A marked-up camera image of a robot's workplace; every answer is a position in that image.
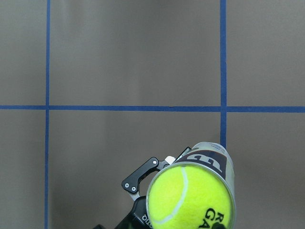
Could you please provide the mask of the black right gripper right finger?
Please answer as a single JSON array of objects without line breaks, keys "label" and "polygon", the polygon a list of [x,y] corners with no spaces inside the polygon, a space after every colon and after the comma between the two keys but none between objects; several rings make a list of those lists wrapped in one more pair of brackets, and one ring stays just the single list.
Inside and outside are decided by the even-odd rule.
[{"label": "black right gripper right finger", "polygon": [[223,225],[221,223],[214,223],[212,225],[212,229],[225,229],[225,225]]}]

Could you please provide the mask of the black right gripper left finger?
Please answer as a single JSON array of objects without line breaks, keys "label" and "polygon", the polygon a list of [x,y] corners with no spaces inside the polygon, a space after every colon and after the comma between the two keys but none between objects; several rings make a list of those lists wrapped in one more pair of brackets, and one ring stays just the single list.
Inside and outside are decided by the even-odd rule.
[{"label": "black right gripper left finger", "polygon": [[93,229],[105,229],[105,227],[101,224],[98,224]]}]

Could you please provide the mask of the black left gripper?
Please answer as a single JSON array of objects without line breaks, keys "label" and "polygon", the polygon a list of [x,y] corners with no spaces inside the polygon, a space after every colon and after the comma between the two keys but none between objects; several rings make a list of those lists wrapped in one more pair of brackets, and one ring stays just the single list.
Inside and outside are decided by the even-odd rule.
[{"label": "black left gripper", "polygon": [[[132,172],[126,179],[122,181],[122,188],[130,195],[138,195],[140,182],[146,178],[149,174],[156,171],[161,171],[164,168],[172,165],[182,156],[191,151],[190,147],[187,147],[177,158],[173,156],[167,156],[164,160],[159,160],[156,157],[149,158],[141,166],[139,166],[134,172]],[[151,222],[149,220],[146,211],[146,197],[139,197],[134,201],[131,211],[126,217],[115,227],[115,229],[152,229]]]}]

